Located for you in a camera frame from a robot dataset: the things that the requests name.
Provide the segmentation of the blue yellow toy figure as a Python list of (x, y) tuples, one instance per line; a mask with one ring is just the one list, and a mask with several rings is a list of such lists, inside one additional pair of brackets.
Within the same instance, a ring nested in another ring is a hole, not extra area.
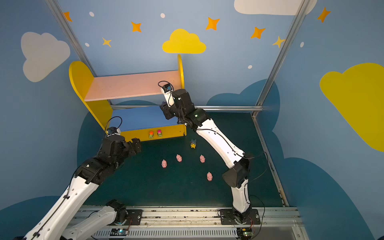
[(191, 149), (196, 149), (196, 147), (197, 147), (197, 140), (196, 139), (192, 139), (190, 141), (190, 147), (191, 147)]

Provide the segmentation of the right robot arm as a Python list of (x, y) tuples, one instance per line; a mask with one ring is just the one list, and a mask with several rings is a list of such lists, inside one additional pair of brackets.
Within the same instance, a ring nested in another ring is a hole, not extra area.
[(252, 209), (248, 184), (253, 156), (234, 145), (204, 109), (196, 108), (185, 89), (174, 90), (171, 84), (166, 84), (161, 87), (161, 92), (166, 101), (160, 108), (166, 119), (178, 118), (179, 124), (204, 138), (223, 159), (228, 167), (223, 179), (232, 190), (234, 219), (238, 224), (245, 224)]

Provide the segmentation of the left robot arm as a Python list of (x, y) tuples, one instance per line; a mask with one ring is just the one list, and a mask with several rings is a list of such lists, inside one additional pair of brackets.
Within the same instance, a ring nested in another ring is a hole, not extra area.
[(23, 238), (25, 240), (86, 240), (107, 225), (125, 223), (126, 206), (113, 200), (92, 217), (70, 229), (67, 228), (83, 203), (106, 178), (121, 167), (126, 158), (136, 155), (141, 150), (139, 139), (126, 142), (120, 135), (104, 138), (99, 152), (77, 168), (63, 195)]

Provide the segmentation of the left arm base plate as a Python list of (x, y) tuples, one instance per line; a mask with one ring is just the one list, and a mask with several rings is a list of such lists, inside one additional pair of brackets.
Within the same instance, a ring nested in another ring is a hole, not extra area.
[(143, 215), (142, 209), (127, 209), (124, 226), (139, 226)]

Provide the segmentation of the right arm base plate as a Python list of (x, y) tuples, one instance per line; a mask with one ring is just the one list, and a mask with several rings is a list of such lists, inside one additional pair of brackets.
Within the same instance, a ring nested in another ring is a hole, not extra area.
[(248, 208), (244, 213), (234, 209), (220, 209), (218, 216), (222, 225), (260, 225), (261, 216), (258, 210)]

